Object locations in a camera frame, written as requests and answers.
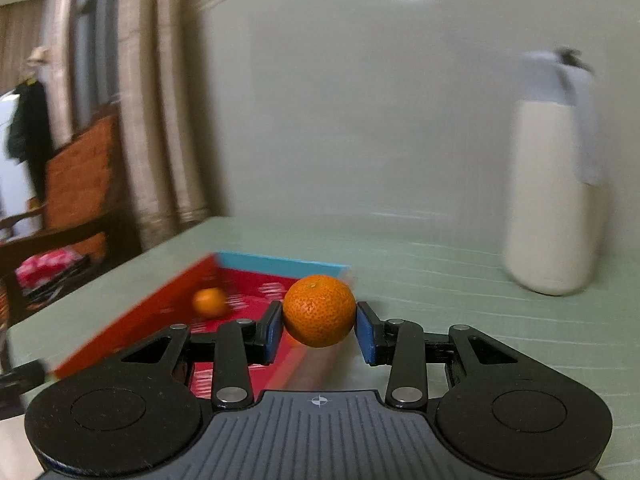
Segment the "white jug with grey lid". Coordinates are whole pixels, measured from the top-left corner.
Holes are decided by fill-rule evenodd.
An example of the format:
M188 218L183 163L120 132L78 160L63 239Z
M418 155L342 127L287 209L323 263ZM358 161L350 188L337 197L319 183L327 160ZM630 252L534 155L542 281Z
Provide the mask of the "white jug with grey lid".
M608 209L593 69L576 49L526 52L514 106L503 262L548 296L584 289Z

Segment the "dark jacket on hanger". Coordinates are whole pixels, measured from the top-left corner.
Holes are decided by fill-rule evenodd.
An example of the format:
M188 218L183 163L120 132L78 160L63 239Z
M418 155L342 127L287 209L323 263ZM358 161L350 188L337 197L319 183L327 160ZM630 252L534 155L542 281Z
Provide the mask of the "dark jacket on hanger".
M46 201L47 163L54 156L47 93L35 78L15 89L17 106L6 137L9 159L26 162L30 180L40 204Z

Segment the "white refrigerator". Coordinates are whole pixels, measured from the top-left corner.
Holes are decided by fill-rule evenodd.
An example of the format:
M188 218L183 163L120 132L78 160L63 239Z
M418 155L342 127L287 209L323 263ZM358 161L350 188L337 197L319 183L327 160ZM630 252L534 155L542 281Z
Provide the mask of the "white refrigerator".
M1 217L22 214L27 209L28 200L34 197L34 189L26 164L11 158L6 147L17 99L16 94L5 93L2 94L0 101Z

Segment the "red patterned cloth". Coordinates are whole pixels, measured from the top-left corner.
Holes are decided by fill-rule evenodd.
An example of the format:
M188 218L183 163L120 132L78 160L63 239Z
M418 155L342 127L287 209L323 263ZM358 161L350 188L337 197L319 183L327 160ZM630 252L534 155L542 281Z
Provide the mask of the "red patterned cloth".
M47 284L80 259L81 255L70 248L29 257L15 271L18 284L24 289Z

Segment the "large orange mandarin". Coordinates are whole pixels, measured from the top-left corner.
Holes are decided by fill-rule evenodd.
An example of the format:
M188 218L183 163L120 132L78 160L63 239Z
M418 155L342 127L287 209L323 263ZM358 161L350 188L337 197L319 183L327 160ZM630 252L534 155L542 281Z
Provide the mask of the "large orange mandarin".
M295 282L282 300L286 330L311 348L341 342L355 324L356 309L356 299L346 283L320 274Z

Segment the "small orange mandarin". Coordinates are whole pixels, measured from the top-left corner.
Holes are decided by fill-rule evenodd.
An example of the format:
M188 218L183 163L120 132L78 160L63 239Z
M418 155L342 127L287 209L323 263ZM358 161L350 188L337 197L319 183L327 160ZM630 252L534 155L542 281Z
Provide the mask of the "small orange mandarin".
M221 288L203 288L194 292L193 311L201 318L221 318L229 310L227 294Z

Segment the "window with dark frame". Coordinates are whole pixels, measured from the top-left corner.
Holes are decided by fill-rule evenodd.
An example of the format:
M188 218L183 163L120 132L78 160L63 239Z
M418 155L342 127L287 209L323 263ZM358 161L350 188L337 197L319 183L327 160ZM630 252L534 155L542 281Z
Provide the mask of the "window with dark frame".
M73 118L78 131L118 98L118 6L119 0L73 0Z

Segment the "straw hat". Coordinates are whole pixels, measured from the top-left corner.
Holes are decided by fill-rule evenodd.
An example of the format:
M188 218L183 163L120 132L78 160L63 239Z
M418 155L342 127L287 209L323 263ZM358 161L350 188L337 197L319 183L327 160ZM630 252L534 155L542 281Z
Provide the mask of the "straw hat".
M45 66L50 63L50 49L45 46L38 46L32 49L26 60L28 66Z

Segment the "red cardboard box tray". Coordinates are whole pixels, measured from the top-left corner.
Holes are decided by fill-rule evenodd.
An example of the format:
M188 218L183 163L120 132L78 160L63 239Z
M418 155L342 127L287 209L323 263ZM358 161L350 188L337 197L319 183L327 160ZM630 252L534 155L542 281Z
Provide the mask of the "red cardboard box tray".
M73 375L170 324L201 334L231 320L257 320L297 280L317 274L350 282L349 267L337 263L215 252L107 324L58 365L54 377ZM250 366L254 393L317 389L338 350L314 350L283 334L273 364Z

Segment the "beige curtain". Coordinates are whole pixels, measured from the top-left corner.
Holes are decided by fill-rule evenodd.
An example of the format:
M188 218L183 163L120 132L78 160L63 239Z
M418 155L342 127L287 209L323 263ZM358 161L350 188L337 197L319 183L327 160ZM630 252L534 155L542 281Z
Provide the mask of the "beige curtain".
M214 213L189 104L182 0L119 0L122 143L142 246Z

